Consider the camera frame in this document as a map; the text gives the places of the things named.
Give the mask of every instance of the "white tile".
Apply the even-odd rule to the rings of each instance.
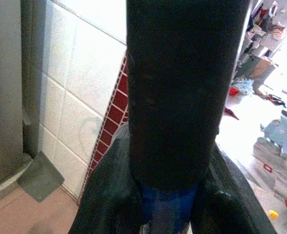
[[[35,0],[33,14],[33,62],[64,85],[71,60],[77,17],[49,0]]]
[[[126,0],[78,0],[76,13],[126,43]]]
[[[57,138],[42,124],[38,127],[38,152],[42,151],[53,163]]]
[[[57,141],[54,165],[64,176],[64,185],[78,197],[87,172],[87,164],[64,144]]]
[[[100,115],[66,92],[57,137],[87,163],[101,124]]]
[[[66,89],[104,116],[125,50],[122,43],[80,20]]]
[[[29,92],[31,118],[39,120],[56,135],[61,118],[64,88],[31,66]]]

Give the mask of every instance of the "red tile border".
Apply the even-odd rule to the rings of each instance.
[[[96,161],[93,161],[93,162],[91,163],[91,169],[94,169],[97,164],[98,164],[98,163],[97,163]]]
[[[118,89],[120,91],[122,91],[123,93],[127,94],[128,93],[128,79],[126,75],[122,75],[119,85],[118,85]]]
[[[102,154],[100,154],[98,151],[95,152],[94,160],[99,162],[102,159]]]
[[[120,91],[117,91],[113,100],[113,104],[120,109],[125,110],[128,104],[128,97],[122,94]]]
[[[109,117],[111,120],[114,120],[115,123],[119,124],[120,121],[123,118],[124,113],[121,112],[119,109],[117,109],[114,106],[111,106],[111,109],[109,111]]]
[[[115,131],[118,129],[118,125],[113,121],[106,119],[104,123],[104,129],[113,135]]]
[[[110,145],[112,140],[112,135],[108,132],[103,131],[100,137],[100,140],[103,141],[105,144]]]
[[[81,198],[84,194],[87,182],[94,168],[98,162],[101,161],[103,154],[108,149],[112,141],[112,135],[118,129],[118,127],[128,121],[128,95],[127,95],[127,56],[125,54],[121,68],[118,74],[118,78],[110,99],[105,117],[102,122],[100,132],[97,137],[97,141],[92,153],[91,160],[88,165],[87,173],[84,178],[83,186],[78,197],[77,204],[81,202]]]
[[[105,144],[103,144],[102,141],[100,141],[98,143],[98,146],[96,148],[96,150],[98,150],[100,153],[105,154],[106,150],[108,149],[108,146],[106,146]]]

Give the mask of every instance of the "black tube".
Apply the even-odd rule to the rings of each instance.
[[[128,0],[133,176],[174,191],[205,176],[249,0]]]

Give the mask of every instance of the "gray dustpan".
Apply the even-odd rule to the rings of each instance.
[[[18,184],[37,202],[42,202],[58,188],[64,177],[43,152],[34,158],[28,169],[18,179]]]

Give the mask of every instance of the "yellow toy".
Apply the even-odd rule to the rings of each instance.
[[[279,214],[276,211],[270,210],[269,211],[271,218],[277,218]]]

